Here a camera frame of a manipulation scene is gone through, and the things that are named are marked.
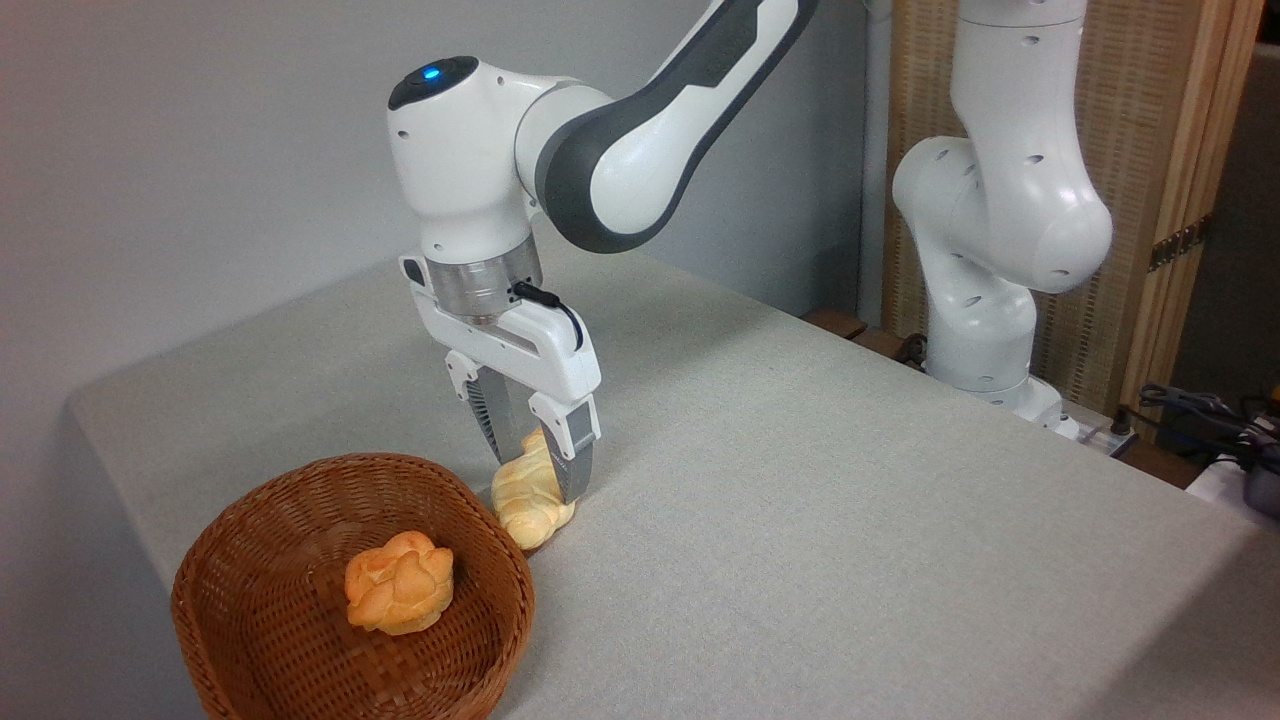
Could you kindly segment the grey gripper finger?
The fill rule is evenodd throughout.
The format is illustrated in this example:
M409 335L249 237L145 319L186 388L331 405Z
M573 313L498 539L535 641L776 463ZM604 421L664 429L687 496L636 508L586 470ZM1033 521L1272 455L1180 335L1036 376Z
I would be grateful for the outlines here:
M524 448L506 378L457 350L447 354L445 365L454 392L468 405L497 461L506 464L516 460Z
M588 489L593 473L593 448L600 437L593 395L563 404L536 392L529 400L541 424L563 503L575 503Z

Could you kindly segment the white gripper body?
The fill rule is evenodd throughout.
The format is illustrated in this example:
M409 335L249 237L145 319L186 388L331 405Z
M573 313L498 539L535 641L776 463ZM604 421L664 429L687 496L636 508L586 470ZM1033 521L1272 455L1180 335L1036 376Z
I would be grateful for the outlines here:
M412 282L428 333L503 377L575 404L600 384L602 373L585 322L561 299L534 284L515 284L515 301L485 324L440 310L429 288Z

